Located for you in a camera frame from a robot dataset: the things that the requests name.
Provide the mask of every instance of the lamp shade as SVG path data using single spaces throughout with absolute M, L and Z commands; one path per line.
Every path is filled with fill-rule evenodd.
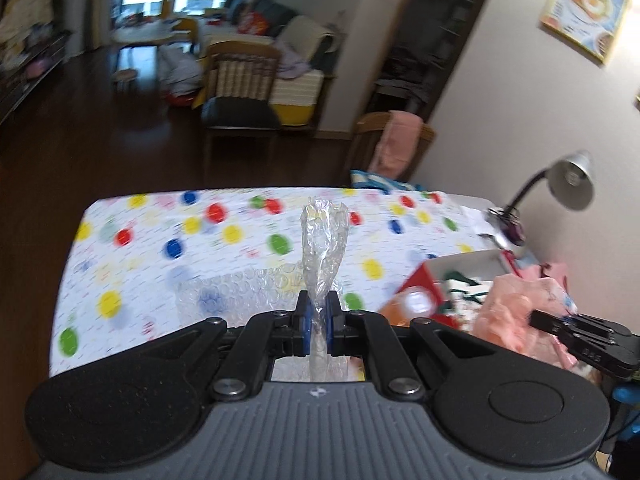
M 546 170 L 546 182 L 565 208 L 586 209 L 595 194 L 591 154 L 580 150 L 561 158 Z

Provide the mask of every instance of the sofa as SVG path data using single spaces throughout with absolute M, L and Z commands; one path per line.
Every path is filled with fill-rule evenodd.
M 234 0 L 227 10 L 227 21 L 221 25 L 212 25 L 207 18 L 198 20 L 200 55 L 205 56 L 207 47 L 220 41 L 271 44 L 275 38 L 282 38 L 308 61 L 311 70 L 297 79 L 276 79 L 270 103 L 283 126 L 313 126 L 322 112 L 338 56 L 333 33 L 273 0 L 252 0 L 251 10 L 259 12 L 268 22 L 267 33 L 264 36 L 238 34 L 236 28 L 245 5 L 246 0 Z

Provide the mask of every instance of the clothing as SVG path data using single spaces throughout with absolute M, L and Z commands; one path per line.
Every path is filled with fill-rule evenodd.
M 367 171 L 397 179 L 414 158 L 421 129 L 420 117 L 393 110 Z

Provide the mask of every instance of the pink fabric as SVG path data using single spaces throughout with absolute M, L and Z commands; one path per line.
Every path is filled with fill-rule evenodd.
M 569 291 L 566 282 L 566 264 L 542 264 L 532 265 L 525 269 L 520 269 L 520 275 L 527 281 L 532 282 L 538 278 L 553 278 L 564 290 Z
M 552 278 L 523 280 L 514 274 L 498 276 L 487 295 L 471 333 L 519 354 L 569 369 L 576 363 L 566 347 L 544 332 L 529 326 L 532 310 L 556 317 L 569 313 L 564 292 Z
M 420 117 L 393 110 L 367 171 L 398 178 L 414 158 L 421 129 Z

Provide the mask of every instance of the desk lamp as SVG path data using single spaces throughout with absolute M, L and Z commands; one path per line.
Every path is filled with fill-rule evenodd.
M 567 209 L 582 211 L 593 200 L 593 161 L 585 150 L 564 156 L 531 177 L 504 209 L 489 209 L 487 212 L 488 221 L 495 227 L 495 243 L 501 249 L 511 251 L 516 258 L 521 258 L 526 252 L 525 236 L 516 208 L 544 178 L 551 194 Z

